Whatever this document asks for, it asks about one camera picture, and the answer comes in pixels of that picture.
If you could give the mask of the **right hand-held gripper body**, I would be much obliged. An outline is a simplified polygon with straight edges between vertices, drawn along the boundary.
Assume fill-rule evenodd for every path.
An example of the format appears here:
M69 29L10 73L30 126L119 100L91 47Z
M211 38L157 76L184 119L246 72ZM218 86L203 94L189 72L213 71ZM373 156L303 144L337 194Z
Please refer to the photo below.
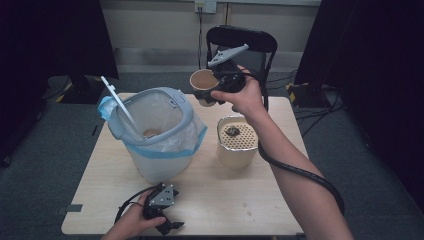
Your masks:
M239 47L218 50L216 55L207 62L213 76L218 80L219 91L236 93L245 86L244 73L239 69L233 58L249 48L247 44Z

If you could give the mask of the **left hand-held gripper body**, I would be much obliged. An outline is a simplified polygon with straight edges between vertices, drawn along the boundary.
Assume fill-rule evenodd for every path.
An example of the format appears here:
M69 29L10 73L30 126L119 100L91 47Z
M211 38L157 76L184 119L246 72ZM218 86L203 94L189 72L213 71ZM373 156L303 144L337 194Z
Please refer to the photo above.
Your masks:
M143 216L146 219L163 216L163 211L175 204L171 188L174 186L161 183L147 195L143 210Z

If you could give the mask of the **brown paper cup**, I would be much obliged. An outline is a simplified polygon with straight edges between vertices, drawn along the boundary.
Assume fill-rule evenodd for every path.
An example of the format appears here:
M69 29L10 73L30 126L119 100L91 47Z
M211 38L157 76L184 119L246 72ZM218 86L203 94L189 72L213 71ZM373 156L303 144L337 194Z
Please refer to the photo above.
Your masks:
M190 85L195 91L211 91L218 85L218 80L214 77L213 72L209 69L202 69L194 72L190 79Z

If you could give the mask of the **white bin with blue liner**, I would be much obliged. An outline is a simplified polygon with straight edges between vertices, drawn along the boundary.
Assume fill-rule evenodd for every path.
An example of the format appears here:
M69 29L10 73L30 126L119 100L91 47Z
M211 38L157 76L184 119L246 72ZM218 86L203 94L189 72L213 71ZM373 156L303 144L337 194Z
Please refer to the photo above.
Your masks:
M128 120L131 122L131 126L134 129L137 129L137 124L134 122L130 113L127 111L126 107L124 106L123 101L125 99L118 96L118 94L115 92L115 87L111 85L110 83L106 83L105 86L110 92L108 96L111 96L115 99L119 107L127 116ZM144 96L153 92L164 92L165 94L184 94L177 89L173 89L169 87L151 88L148 90L141 91L137 94ZM192 156L197 152L196 151L192 156L188 156L188 157L151 159L151 158L146 158L146 157L137 155L135 152L129 150L127 147L126 149L128 150L141 176L150 183L158 183L158 182L169 180L175 177L176 175L178 175L180 172L182 172L184 169L188 167L188 165L191 162Z

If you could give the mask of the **beige strainer container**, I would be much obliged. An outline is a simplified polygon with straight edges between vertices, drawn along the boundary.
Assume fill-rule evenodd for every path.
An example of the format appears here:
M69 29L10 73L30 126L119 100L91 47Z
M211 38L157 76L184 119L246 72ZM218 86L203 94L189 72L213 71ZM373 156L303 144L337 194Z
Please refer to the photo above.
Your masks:
M231 137L225 131L235 126L240 134ZM253 127L247 123L242 115L227 116L217 124L217 159L227 168L243 169L253 162L258 149L258 137Z

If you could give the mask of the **person's right hand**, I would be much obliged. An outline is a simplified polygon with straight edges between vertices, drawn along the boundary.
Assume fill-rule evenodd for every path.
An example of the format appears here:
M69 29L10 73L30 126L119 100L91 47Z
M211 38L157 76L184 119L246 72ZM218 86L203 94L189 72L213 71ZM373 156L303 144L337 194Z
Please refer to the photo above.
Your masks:
M262 122L268 117L263 106L259 82L251 76L245 78L245 86L239 92L212 91L211 96L217 100L232 103L249 121Z

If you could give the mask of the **person's left hand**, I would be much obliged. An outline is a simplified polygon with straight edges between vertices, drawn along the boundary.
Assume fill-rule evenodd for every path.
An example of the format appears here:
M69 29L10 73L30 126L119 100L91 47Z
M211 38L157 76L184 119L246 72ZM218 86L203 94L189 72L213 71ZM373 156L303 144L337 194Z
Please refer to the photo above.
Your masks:
M100 240L129 240L140 236L143 231L155 228L166 222L165 217L145 219L143 217L144 202L148 192L143 193L136 203L132 203L113 227Z

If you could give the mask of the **clear trash bag blue rim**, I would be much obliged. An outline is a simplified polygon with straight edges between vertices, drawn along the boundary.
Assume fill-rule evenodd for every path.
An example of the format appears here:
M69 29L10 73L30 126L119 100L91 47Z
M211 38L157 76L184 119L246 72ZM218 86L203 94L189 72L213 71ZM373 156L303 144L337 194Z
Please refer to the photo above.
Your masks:
M188 157L202 144L207 126L184 94L137 94L123 103L137 129L111 96L101 100L98 111L112 135L137 155L151 159ZM147 129L158 129L161 134L145 138Z

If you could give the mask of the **black folding chair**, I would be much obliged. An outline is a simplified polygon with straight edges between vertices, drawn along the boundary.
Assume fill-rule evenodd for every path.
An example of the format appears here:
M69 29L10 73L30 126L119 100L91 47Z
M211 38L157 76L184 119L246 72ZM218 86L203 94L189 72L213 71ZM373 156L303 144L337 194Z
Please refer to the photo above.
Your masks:
M226 50L247 44L249 48L235 56L233 60L244 73L245 78L252 76L259 81L264 99L264 107L269 109L266 83L278 44L276 39L267 32L219 25L211 28L206 34L207 62L218 50Z

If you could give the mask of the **black stand base yellow tape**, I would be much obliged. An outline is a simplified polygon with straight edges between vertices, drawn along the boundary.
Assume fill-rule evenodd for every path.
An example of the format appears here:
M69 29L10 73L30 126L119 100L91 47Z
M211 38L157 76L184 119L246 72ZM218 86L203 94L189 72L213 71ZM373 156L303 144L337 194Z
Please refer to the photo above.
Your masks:
M289 83L286 90L291 103L298 108L328 108L330 103L321 88L308 83L296 85Z
M97 76L70 75L70 82L57 97L62 104L96 104L105 88Z

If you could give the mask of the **grey tape strip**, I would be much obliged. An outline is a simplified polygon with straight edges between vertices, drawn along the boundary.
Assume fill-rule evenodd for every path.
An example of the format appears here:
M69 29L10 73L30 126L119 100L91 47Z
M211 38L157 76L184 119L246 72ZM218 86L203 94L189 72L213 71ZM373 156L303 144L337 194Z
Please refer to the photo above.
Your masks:
M66 215L69 212L80 212L82 210L82 204L69 204L67 206L59 207L56 211L58 215Z

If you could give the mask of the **black curtain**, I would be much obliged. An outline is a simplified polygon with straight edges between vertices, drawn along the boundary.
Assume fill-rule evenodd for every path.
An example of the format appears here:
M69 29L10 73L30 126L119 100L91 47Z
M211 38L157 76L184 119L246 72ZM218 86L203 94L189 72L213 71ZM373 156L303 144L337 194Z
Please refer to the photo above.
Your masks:
M424 0L321 0L295 81L340 88L424 210Z
M0 167L70 75L118 77L100 0L0 0Z

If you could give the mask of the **white wall outlet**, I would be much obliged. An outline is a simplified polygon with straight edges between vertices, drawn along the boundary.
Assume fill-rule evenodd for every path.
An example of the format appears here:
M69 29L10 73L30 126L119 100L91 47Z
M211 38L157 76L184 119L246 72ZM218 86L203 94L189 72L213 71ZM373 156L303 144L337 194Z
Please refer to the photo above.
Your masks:
M217 12L217 2L210 0L195 0L194 11L196 13L215 14Z

